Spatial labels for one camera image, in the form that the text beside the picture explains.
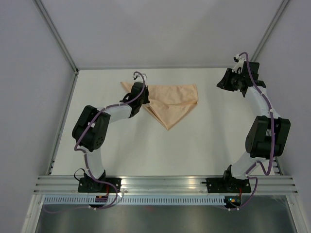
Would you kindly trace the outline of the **peach cloth napkin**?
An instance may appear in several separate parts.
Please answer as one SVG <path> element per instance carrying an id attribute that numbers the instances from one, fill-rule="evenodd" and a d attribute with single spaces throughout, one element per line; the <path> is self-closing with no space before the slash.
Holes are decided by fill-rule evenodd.
<path id="1" fill-rule="evenodd" d="M 149 103 L 143 108 L 166 130 L 179 123 L 197 106 L 197 87 L 187 85 L 149 85 Z"/>

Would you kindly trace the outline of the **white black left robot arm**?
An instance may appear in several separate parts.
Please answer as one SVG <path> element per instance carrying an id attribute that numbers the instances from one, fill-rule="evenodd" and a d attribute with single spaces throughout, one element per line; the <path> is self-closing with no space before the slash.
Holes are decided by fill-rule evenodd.
<path id="1" fill-rule="evenodd" d="M 141 106 L 150 103 L 148 87 L 135 82 L 131 90 L 117 104 L 102 109 L 87 105 L 80 114 L 73 130 L 75 151 L 84 154 L 87 174 L 91 177 L 89 187 L 102 192 L 106 187 L 105 169 L 102 165 L 101 146 L 106 138 L 108 126 L 116 121 L 134 117 Z"/>

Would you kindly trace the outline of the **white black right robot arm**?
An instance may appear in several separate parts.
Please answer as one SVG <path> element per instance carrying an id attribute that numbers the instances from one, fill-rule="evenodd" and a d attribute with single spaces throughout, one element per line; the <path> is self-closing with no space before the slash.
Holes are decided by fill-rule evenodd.
<path id="1" fill-rule="evenodd" d="M 255 120 L 245 140 L 245 153 L 229 166 L 231 175 L 222 179 L 222 187 L 232 192 L 247 179 L 257 166 L 269 175 L 275 157 L 282 155 L 291 123 L 282 118 L 272 106 L 266 85 L 259 80 L 259 63 L 235 59 L 236 65 L 226 70 L 217 87 L 227 91 L 240 91 L 250 104 Z"/>

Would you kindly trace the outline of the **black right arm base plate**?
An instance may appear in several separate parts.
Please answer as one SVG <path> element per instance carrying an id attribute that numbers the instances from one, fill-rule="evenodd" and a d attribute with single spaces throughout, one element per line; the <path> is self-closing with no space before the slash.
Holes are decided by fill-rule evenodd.
<path id="1" fill-rule="evenodd" d="M 251 186 L 248 179 L 240 180 L 236 178 L 232 178 L 229 180 L 225 180 L 224 178 L 206 178 L 206 181 L 203 182 L 207 187 L 208 193 L 251 193 Z"/>

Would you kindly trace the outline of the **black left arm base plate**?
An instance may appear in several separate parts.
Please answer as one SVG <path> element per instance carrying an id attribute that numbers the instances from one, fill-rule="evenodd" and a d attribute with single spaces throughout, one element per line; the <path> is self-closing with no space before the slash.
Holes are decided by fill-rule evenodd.
<path id="1" fill-rule="evenodd" d="M 114 185 L 117 191 L 121 188 L 121 178 L 107 177 L 104 182 Z M 116 193 L 116 190 L 108 184 L 94 181 L 91 177 L 82 177 L 79 180 L 78 193 Z"/>

